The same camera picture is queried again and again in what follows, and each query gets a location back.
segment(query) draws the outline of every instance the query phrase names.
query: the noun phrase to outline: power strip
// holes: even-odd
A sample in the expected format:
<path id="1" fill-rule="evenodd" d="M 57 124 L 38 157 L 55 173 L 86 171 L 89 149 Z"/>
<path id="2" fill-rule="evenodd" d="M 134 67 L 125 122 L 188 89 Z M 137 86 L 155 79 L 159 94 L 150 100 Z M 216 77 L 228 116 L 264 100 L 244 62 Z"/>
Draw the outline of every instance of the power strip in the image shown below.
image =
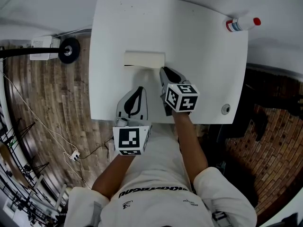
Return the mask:
<path id="1" fill-rule="evenodd" d="M 75 160 L 77 160 L 77 158 L 79 158 L 79 155 L 80 155 L 79 151 L 75 150 L 75 151 L 72 153 L 70 159 L 72 159 L 73 161 L 75 161 Z"/>

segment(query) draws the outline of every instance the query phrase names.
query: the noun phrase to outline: white wall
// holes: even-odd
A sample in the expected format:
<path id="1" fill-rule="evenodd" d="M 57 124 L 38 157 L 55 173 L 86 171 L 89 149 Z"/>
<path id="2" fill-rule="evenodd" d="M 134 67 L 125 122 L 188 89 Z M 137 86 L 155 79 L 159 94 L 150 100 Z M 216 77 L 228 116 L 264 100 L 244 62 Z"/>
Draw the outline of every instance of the white wall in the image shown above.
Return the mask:
<path id="1" fill-rule="evenodd" d="M 0 0 L 0 40 L 89 27 L 97 0 Z M 236 16 L 258 16 L 248 62 L 303 74 L 303 0 L 185 0 Z"/>

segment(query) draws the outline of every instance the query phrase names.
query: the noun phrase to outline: person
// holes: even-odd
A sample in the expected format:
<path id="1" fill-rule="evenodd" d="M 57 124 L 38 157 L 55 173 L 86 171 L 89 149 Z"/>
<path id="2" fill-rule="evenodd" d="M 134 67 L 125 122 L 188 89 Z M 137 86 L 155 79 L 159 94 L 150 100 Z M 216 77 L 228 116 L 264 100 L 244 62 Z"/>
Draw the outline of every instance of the person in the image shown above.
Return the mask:
<path id="1" fill-rule="evenodd" d="M 142 155 L 118 155 L 92 190 L 73 188 L 64 226 L 254 227 L 254 208 L 208 167 L 188 114 L 173 118 L 179 144 L 169 125 L 153 124 Z"/>

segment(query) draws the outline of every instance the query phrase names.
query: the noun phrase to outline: white bottle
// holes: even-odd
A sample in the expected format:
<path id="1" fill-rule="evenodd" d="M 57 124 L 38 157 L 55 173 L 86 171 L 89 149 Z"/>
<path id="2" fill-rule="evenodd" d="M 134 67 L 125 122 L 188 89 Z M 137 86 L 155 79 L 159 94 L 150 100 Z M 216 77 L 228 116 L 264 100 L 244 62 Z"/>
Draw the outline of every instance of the white bottle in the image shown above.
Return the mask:
<path id="1" fill-rule="evenodd" d="M 226 21 L 226 28 L 230 32 L 249 30 L 259 25 L 261 25 L 261 20 L 258 17 L 240 17 Z"/>

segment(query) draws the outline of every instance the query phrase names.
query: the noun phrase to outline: white sponge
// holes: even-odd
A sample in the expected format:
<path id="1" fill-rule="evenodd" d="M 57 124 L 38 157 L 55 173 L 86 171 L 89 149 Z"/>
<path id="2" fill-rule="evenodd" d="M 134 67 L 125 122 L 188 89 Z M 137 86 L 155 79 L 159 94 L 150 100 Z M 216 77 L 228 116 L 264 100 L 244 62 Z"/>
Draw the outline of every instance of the white sponge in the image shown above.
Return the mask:
<path id="1" fill-rule="evenodd" d="M 165 53 L 125 52 L 124 66 L 141 69 L 160 69 L 165 64 Z"/>

